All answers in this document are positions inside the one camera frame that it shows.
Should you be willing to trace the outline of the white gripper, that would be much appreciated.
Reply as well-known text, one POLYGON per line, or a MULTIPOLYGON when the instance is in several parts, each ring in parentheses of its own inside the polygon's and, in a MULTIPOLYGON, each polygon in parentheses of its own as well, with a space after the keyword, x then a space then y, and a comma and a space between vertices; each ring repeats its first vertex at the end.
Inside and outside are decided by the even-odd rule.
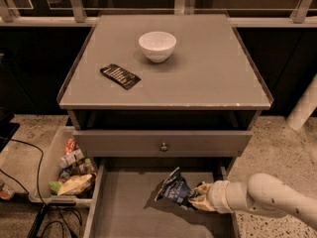
POLYGON ((212 184, 202 182, 194 189, 197 197, 189 198, 189 202, 204 211, 215 210, 221 214, 233 213, 226 196, 228 185, 229 182, 227 180, 217 180, 212 184))

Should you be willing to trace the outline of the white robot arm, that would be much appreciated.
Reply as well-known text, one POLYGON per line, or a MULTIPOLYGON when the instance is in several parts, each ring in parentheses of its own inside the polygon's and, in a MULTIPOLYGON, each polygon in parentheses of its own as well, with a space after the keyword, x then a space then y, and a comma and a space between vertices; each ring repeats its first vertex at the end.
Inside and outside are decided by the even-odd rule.
POLYGON ((189 198, 189 202, 204 211, 244 211, 272 218, 289 214, 317 230, 317 200, 268 174, 255 174, 247 181, 204 182, 194 191, 198 195, 189 198))

